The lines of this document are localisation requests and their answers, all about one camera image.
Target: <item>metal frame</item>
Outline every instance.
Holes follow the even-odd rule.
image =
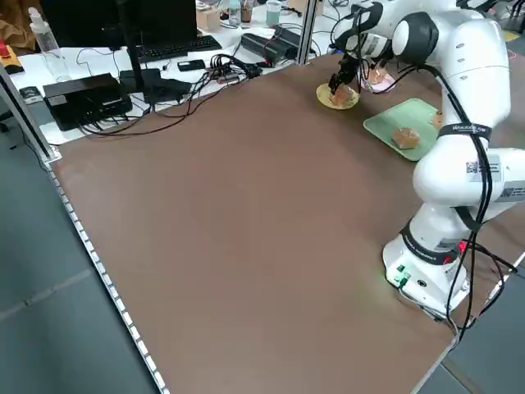
[[[133,343],[135,344],[135,347],[137,351],[139,352],[140,357],[142,358],[142,361],[144,362],[144,364],[146,365],[146,368],[150,372],[151,377],[153,378],[153,381],[155,382],[155,385],[157,386],[159,393],[160,394],[170,394],[170,390],[168,389],[166,383],[164,382],[164,379],[162,378],[162,375],[159,372],[157,365],[153,361],[153,358],[150,355],[148,348],[144,344],[144,340],[140,336],[139,330],[137,329],[135,323],[133,322],[133,319],[131,318],[130,313],[127,311],[124,301],[122,300],[121,296],[116,290],[112,279],[109,277],[109,274],[107,273],[102,260],[98,257],[98,254],[95,251],[93,243],[89,239],[88,234],[86,233],[84,229],[84,226],[82,226],[82,222],[79,220],[79,217],[76,215],[73,205],[71,204],[70,200],[66,196],[66,192],[62,189],[60,185],[60,181],[58,180],[57,176],[55,175],[55,173],[53,172],[51,168],[49,168],[48,174],[51,178],[52,183],[54,184],[57,190],[58,195],[60,196],[60,200],[62,201],[62,203],[64,204],[64,207],[66,208],[67,214],[69,215],[71,221],[73,222],[73,225],[75,226],[76,232],[78,233],[80,239],[82,240],[82,243],[84,244],[86,251],[88,252],[88,255],[91,259],[91,262],[93,263],[93,266],[95,267],[97,271],[98,276],[100,277],[104,287],[106,288],[106,291],[109,294],[112,300],[112,303],[115,305],[116,310],[121,316],[122,322],[126,326],[126,329],[128,333],[130,334],[131,339]]]
[[[6,69],[1,63],[0,97],[6,102],[13,117],[18,121],[25,138],[33,146],[34,151],[38,154],[44,164],[62,158],[58,149],[54,149],[50,146],[46,138],[43,136],[39,124],[31,115],[24,99],[13,85],[9,74],[7,74]]]
[[[308,0],[304,10],[303,29],[301,30],[301,40],[297,52],[297,64],[304,66],[308,62],[310,47],[312,45],[313,27],[315,26],[315,16],[319,0]]]

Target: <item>cardboard box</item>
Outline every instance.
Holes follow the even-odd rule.
[[[218,8],[210,10],[197,10],[197,27],[206,31],[214,31],[221,27],[221,18]]]

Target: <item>keyboard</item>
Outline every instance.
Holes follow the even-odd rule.
[[[195,41],[182,44],[143,45],[137,47],[139,62],[155,62],[172,57],[184,57],[188,52],[214,51],[222,46],[211,36],[203,35]]]

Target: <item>black box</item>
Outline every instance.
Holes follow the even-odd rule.
[[[62,131],[123,115],[132,106],[130,96],[109,73],[45,85],[43,92]]]

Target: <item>white desk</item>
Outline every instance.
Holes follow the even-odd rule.
[[[347,15],[349,13],[349,6],[339,8],[339,12],[342,16]],[[301,29],[299,26],[287,25],[287,23],[302,25],[302,18],[297,17],[295,13],[290,13],[289,15],[284,14],[285,12],[283,11],[280,18],[280,23],[283,25],[283,27],[300,34]],[[324,15],[335,19],[338,18],[337,11],[330,6],[325,7]],[[334,24],[335,21],[333,19],[327,18],[325,16],[318,16],[316,19],[313,40],[321,49],[322,54],[326,53],[328,45],[331,42],[330,34],[324,33],[323,31],[331,31]],[[241,35],[246,33],[246,28],[250,27],[267,28],[265,6],[254,8],[252,22],[247,25],[242,25],[238,29],[227,29],[225,27],[221,27],[219,30],[210,33],[204,31],[205,34],[211,34],[221,44],[223,49],[220,51],[189,53],[187,57],[173,58],[169,68],[166,71],[161,72],[162,78],[197,82],[204,71],[180,72],[176,63],[192,59],[203,59],[206,63],[209,63],[210,58],[217,53],[232,54],[240,44]],[[312,44],[312,48],[316,51],[318,50],[317,45],[314,43]],[[113,54],[111,54],[109,48],[96,49],[101,53],[107,53],[107,55],[101,55],[94,50],[87,49],[80,54],[78,60],[79,63],[87,62],[93,75],[110,72],[112,76],[117,78],[119,76],[119,71],[131,70],[131,62],[125,49],[121,49],[114,53],[115,60],[113,60]],[[80,50],[82,50],[82,48],[62,49],[72,79],[85,78],[86,76],[89,76],[88,67],[85,64],[76,63],[76,58]],[[242,47],[238,49],[235,56],[244,62],[262,61],[258,55],[251,53]],[[20,57],[20,61],[25,69],[25,72],[11,76],[13,84],[15,87],[17,87],[17,89],[25,88],[27,86],[36,86],[43,94],[43,86],[50,85],[55,82],[52,75],[49,73],[41,54],[25,55]],[[148,68],[162,69],[162,66],[167,65],[168,62],[169,59],[158,62],[149,62]],[[273,69],[264,69],[263,72],[273,72],[286,66],[287,64],[291,64],[291,62],[287,62],[285,65],[278,66]],[[203,89],[202,94],[210,94],[219,90],[221,87],[222,85],[212,82]],[[142,111],[139,109],[139,107],[146,108],[147,104],[137,99],[142,99],[142,94],[134,94],[134,96],[136,97],[133,97],[133,95],[131,96],[132,101],[134,102],[133,109],[129,111],[127,115],[139,116],[142,114]],[[79,129],[61,131],[55,122],[48,123],[47,125],[43,125],[40,128],[50,144],[64,144],[67,141],[76,140],[84,136],[84,132]]]

